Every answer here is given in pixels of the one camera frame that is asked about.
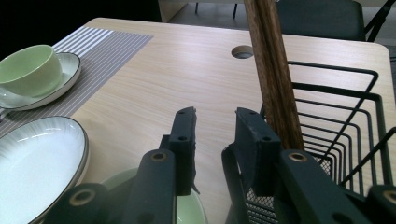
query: wooden pole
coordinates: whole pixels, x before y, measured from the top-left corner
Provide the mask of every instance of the wooden pole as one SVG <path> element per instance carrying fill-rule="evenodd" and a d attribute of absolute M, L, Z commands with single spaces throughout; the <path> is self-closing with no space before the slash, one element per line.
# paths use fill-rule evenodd
<path fill-rule="evenodd" d="M 244 1 L 266 121 L 283 148 L 304 150 L 275 0 Z"/>

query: ceramic plate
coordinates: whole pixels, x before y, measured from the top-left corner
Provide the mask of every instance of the ceramic plate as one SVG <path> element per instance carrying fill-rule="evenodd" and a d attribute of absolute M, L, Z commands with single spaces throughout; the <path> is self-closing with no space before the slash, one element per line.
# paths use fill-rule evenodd
<path fill-rule="evenodd" d="M 123 171 L 102 182 L 108 190 L 113 189 L 137 174 L 137 168 Z M 188 196 L 177 196 L 177 224 L 207 224 L 205 210 L 198 194 L 192 190 Z"/>
<path fill-rule="evenodd" d="M 29 97 L 0 90 L 0 107 L 6 111 L 34 109 L 56 100 L 67 92 L 76 83 L 81 73 L 80 59 L 73 53 L 57 53 L 57 56 L 61 62 L 63 74 L 61 82 L 53 91 L 38 97 Z"/>
<path fill-rule="evenodd" d="M 88 137 L 73 119 L 50 117 L 0 138 L 0 223 L 37 223 L 88 166 Z"/>

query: placemat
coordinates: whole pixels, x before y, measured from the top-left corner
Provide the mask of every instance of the placemat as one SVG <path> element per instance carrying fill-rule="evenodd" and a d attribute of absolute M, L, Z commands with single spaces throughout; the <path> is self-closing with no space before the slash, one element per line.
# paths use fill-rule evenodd
<path fill-rule="evenodd" d="M 32 110 L 8 113 L 0 122 L 0 136 L 35 119 L 73 115 L 151 38 L 151 35 L 90 27 L 78 28 L 53 45 L 56 52 L 72 52 L 81 59 L 81 74 L 76 84 L 67 93 L 48 105 Z"/>

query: green bowl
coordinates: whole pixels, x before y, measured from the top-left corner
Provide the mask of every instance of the green bowl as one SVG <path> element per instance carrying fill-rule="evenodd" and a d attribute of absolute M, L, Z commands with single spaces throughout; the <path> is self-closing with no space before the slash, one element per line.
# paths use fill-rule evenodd
<path fill-rule="evenodd" d="M 52 91 L 61 77 L 61 63 L 49 45 L 21 49 L 0 62 L 0 88 L 21 96 Z"/>
<path fill-rule="evenodd" d="M 120 172 L 102 182 L 111 190 L 120 183 L 136 176 L 137 168 Z M 178 224 L 207 224 L 205 210 L 198 194 L 192 190 L 188 196 L 177 196 L 177 223 Z"/>

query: dish rack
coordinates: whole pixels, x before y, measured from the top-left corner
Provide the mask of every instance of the dish rack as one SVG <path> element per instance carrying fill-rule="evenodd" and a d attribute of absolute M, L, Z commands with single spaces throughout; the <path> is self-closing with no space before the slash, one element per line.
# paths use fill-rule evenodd
<path fill-rule="evenodd" d="M 363 91 L 293 83 L 304 149 L 334 183 L 356 200 L 364 201 L 371 186 L 393 185 L 388 144 L 396 140 L 393 137 L 396 129 L 387 132 L 381 96 L 370 93 L 378 74 L 369 70 L 321 64 L 289 64 L 357 73 L 371 79 Z M 306 95 L 315 96 L 315 100 L 299 98 Z M 344 102 L 354 102 L 354 105 L 345 105 Z M 300 109 L 305 105 L 314 109 Z M 260 114 L 265 118 L 264 106 Z M 273 197 L 257 197 L 250 189 L 246 208 L 250 223 L 278 223 Z"/>

